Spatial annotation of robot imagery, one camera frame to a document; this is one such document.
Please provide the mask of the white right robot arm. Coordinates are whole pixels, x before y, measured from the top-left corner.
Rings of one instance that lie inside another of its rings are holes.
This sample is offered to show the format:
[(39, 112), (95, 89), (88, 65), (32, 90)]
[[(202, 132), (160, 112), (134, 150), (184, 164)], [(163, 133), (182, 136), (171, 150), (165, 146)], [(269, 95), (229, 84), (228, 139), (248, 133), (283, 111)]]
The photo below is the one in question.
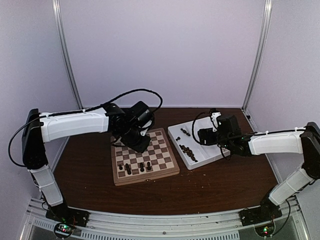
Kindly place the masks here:
[(256, 210), (259, 220), (268, 220), (276, 207), (320, 178), (320, 128), (311, 121), (294, 129), (242, 133), (235, 115), (211, 113), (212, 126), (193, 133), (202, 146), (216, 145), (231, 155), (300, 155), (302, 163), (287, 178), (265, 195)]

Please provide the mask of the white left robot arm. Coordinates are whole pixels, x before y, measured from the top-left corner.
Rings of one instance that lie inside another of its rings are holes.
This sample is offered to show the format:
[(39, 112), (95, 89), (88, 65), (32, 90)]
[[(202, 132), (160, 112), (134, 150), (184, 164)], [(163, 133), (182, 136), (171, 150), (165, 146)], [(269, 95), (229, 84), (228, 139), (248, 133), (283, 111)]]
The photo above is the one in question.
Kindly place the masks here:
[(22, 162), (16, 166), (25, 168), (35, 180), (52, 213), (61, 222), (72, 218), (53, 173), (70, 137), (85, 134), (111, 134), (130, 149), (142, 153), (151, 139), (147, 131), (155, 121), (155, 114), (143, 101), (130, 108), (115, 103), (103, 103), (96, 107), (60, 112), (40, 112), (33, 108), (26, 121), (12, 135), (21, 134)]

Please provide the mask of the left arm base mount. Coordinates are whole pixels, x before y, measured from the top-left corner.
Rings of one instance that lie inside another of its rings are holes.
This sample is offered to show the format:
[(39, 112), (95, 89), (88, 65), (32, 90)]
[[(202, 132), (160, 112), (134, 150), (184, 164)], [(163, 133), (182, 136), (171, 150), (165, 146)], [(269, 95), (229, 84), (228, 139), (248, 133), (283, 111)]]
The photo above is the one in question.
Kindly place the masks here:
[(55, 206), (45, 203), (47, 204), (46, 218), (72, 226), (87, 226), (90, 213), (86, 210), (69, 207), (65, 198), (62, 203)]

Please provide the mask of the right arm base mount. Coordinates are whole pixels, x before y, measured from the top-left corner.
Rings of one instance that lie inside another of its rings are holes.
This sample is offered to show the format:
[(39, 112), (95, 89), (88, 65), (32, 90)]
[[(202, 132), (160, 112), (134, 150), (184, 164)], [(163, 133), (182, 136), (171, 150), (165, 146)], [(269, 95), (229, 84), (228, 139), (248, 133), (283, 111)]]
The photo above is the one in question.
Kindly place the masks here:
[(275, 205), (268, 198), (263, 199), (257, 207), (245, 208), (239, 212), (243, 227), (268, 222), (282, 216), (279, 205)]

